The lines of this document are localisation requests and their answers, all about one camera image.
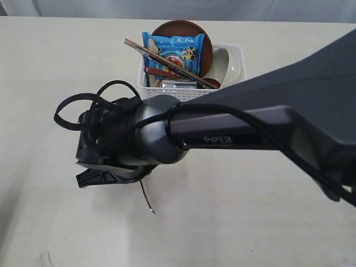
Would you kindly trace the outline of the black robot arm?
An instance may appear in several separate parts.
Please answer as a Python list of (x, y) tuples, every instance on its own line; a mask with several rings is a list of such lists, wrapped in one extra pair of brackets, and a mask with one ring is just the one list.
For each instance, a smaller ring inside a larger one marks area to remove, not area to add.
[(139, 181), (191, 149), (277, 150), (329, 199), (354, 205), (355, 32), (190, 101), (97, 97), (80, 123), (79, 187)]

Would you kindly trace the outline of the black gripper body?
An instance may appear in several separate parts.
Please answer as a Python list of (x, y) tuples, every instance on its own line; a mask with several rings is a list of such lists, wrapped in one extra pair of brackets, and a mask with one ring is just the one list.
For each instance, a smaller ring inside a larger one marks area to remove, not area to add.
[(118, 110), (109, 110), (97, 103), (80, 115), (79, 122), (89, 128), (80, 133), (77, 164), (86, 170), (98, 166), (138, 167), (136, 178), (143, 178), (152, 172), (152, 165), (141, 162), (139, 130), (130, 129), (137, 123), (137, 113), (143, 101), (120, 98), (112, 103)]

